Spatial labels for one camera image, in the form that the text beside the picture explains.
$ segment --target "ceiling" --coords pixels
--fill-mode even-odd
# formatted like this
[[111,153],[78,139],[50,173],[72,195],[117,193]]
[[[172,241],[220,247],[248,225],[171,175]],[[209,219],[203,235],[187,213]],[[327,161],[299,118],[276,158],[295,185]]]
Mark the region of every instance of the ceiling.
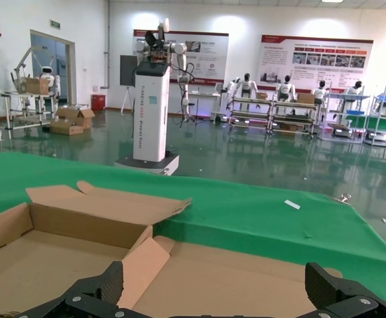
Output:
[[344,0],[324,3],[321,0],[113,0],[120,2],[192,3],[209,5],[264,5],[271,7],[318,7],[345,9],[386,9],[386,0]]

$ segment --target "small sign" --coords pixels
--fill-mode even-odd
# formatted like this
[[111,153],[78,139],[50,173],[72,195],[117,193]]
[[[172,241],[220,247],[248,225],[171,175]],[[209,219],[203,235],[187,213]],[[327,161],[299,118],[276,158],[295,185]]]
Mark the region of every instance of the small sign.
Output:
[[54,27],[54,28],[57,28],[58,30],[60,30],[60,23],[59,23],[59,22],[50,20],[50,26],[51,26],[51,27]]

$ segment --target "poster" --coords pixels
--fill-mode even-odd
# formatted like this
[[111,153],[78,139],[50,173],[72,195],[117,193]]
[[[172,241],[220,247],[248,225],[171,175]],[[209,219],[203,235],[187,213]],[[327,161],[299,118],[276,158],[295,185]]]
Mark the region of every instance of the poster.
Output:
[[372,40],[263,35],[258,88],[274,90],[290,75],[297,91],[309,92],[323,79],[341,93],[363,79],[372,46]]
[[[134,30],[133,50],[137,41],[144,41],[145,33],[145,30]],[[187,63],[194,65],[193,75],[196,79],[192,83],[214,86],[224,82],[228,33],[170,31],[165,33],[165,40],[187,45]],[[176,54],[172,55],[172,63],[177,66]],[[171,82],[176,82],[176,79],[177,72],[172,70]]]

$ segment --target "tripod stand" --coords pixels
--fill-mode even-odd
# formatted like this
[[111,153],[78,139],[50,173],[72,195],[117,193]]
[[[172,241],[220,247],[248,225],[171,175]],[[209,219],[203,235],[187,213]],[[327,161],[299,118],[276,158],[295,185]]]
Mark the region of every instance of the tripod stand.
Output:
[[122,106],[121,106],[121,116],[124,115],[123,112],[124,112],[124,106],[125,106],[125,102],[127,100],[127,97],[129,98],[129,104],[131,106],[131,112],[134,111],[134,106],[133,106],[133,102],[131,101],[131,95],[129,93],[129,86],[126,87],[127,88],[127,91],[125,92],[125,96],[124,96],[124,101],[122,102]]

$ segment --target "reflective floor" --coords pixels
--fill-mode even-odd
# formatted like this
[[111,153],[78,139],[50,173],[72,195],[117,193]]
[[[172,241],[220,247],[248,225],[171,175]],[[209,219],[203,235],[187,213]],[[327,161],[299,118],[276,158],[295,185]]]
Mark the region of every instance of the reflective floor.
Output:
[[[352,196],[351,205],[386,240],[386,148],[273,135],[255,129],[228,131],[227,124],[183,124],[169,119],[167,148],[180,155],[177,176]],[[93,129],[76,136],[19,130],[1,150],[113,165],[132,151],[132,117],[98,113]]]

